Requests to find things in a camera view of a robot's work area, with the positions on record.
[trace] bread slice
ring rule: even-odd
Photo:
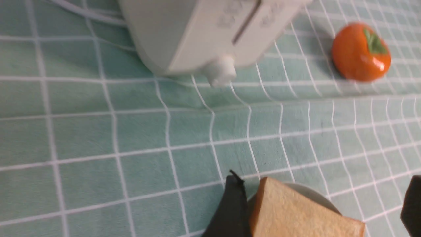
[[[260,181],[249,222],[253,237],[363,237],[365,230],[272,178]]]

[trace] tablecloth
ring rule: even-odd
[[[71,0],[121,17],[115,0]],[[408,236],[421,172],[421,4],[316,0],[229,86],[154,76],[125,28],[46,0],[0,1],[0,236],[200,236],[229,169],[310,186],[366,236]],[[371,25],[392,67],[344,80],[347,22]]]

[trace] green stem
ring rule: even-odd
[[[364,28],[364,34],[367,38],[368,50],[371,54],[388,54],[386,47],[381,43],[379,36],[370,32],[367,28]]]

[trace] white cable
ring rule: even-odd
[[[84,8],[78,7],[78,6],[76,6],[72,3],[69,3],[66,0],[50,0],[50,1],[59,5],[59,6],[61,6],[62,8],[66,9],[68,11],[71,11],[75,14],[78,14],[78,15],[81,15],[81,16],[84,16],[84,17],[88,17],[92,20],[96,20],[96,21],[104,22],[104,23],[108,23],[108,24],[113,24],[113,25],[118,25],[118,26],[124,26],[124,27],[127,26],[126,22],[124,20],[95,13],[95,12],[90,11],[88,9],[84,9]]]

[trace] persimmon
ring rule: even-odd
[[[345,78],[369,82],[384,76],[392,59],[386,43],[373,29],[356,22],[345,26],[336,35],[332,60]]]

